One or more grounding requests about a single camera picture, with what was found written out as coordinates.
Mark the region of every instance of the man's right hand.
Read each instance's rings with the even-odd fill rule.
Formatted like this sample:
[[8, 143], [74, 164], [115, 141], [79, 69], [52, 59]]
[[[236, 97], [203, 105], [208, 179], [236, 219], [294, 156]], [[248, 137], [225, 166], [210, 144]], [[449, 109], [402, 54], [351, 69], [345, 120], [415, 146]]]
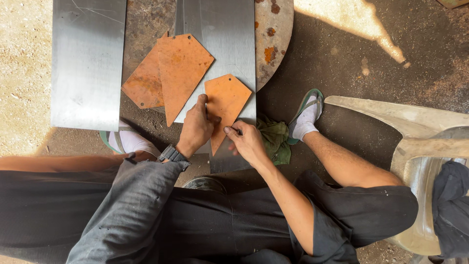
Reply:
[[[241, 130], [242, 135], [239, 135], [237, 130]], [[259, 169], [262, 165], [271, 163], [265, 152], [261, 132], [255, 126], [238, 121], [231, 127], [226, 126], [223, 131], [233, 141], [229, 148], [233, 150], [233, 154], [241, 154], [253, 168]]]

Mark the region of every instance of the green flip-flop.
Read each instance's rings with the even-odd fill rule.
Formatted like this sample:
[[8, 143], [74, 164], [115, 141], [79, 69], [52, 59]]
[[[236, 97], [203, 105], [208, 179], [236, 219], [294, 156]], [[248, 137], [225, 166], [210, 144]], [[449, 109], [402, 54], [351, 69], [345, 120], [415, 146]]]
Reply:
[[[308, 99], [312, 96], [316, 95], [316, 100], [311, 101], [307, 103]], [[288, 124], [288, 129], [289, 129], [289, 135], [288, 135], [288, 140], [287, 143], [290, 145], [296, 144], [299, 139], [293, 138], [293, 130], [296, 126], [296, 120], [298, 119], [299, 115], [308, 107], [317, 104], [318, 106], [316, 107], [316, 120], [321, 116], [322, 114], [322, 109], [324, 106], [324, 96], [322, 95], [321, 91], [318, 89], [311, 89], [309, 90], [305, 96], [303, 97], [303, 100], [301, 101], [300, 107], [298, 108], [298, 111], [296, 112], [295, 116], [293, 117], [292, 121]]]
[[[127, 126], [120, 126], [119, 131], [130, 131], [133, 133], [140, 134], [135, 129], [131, 127], [127, 127]], [[119, 132], [112, 132], [112, 133], [114, 133], [119, 150], [111, 147], [111, 145], [109, 144], [109, 135], [111, 134], [111, 131], [99, 131], [99, 136], [101, 137], [101, 140], [104, 142], [104, 144], [106, 144], [106, 146], [108, 146], [110, 149], [112, 149], [113, 151], [119, 154], [124, 154], [125, 151], [124, 151], [124, 147], [122, 146], [121, 135], [119, 134]]]

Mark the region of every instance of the man's left hand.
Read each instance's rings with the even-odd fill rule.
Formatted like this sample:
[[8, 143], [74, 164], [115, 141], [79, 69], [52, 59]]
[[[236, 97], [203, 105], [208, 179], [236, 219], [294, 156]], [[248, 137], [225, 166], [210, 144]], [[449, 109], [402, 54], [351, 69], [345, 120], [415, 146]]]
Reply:
[[212, 136], [213, 128], [220, 123], [221, 117], [206, 113], [206, 94], [199, 95], [197, 104], [187, 111], [177, 151], [189, 159]]

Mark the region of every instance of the green cloth rag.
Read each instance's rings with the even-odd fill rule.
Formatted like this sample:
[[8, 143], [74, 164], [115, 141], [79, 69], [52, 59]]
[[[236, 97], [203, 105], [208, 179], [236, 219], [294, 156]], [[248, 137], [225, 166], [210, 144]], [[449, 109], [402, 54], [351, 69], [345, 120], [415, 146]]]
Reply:
[[290, 164], [292, 152], [287, 143], [288, 125], [273, 121], [264, 114], [257, 114], [257, 129], [261, 131], [265, 150], [273, 164]]

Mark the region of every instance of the hand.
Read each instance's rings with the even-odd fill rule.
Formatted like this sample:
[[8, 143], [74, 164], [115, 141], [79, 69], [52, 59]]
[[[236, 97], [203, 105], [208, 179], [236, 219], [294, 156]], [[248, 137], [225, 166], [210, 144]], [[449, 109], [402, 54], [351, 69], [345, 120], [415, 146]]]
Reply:
[[205, 104], [208, 101], [206, 94], [199, 95], [197, 103], [191, 110], [187, 111], [181, 136], [176, 150], [184, 157], [190, 158], [201, 146], [207, 143], [212, 136], [213, 128], [220, 123], [221, 117], [213, 116], [205, 111]]
[[[242, 136], [238, 134], [237, 130], [242, 131]], [[233, 141], [229, 147], [230, 150], [233, 150], [233, 155], [241, 154], [255, 169], [259, 169], [266, 163], [271, 163], [265, 152], [261, 132], [255, 126], [238, 121], [231, 127], [226, 126], [223, 131]]]

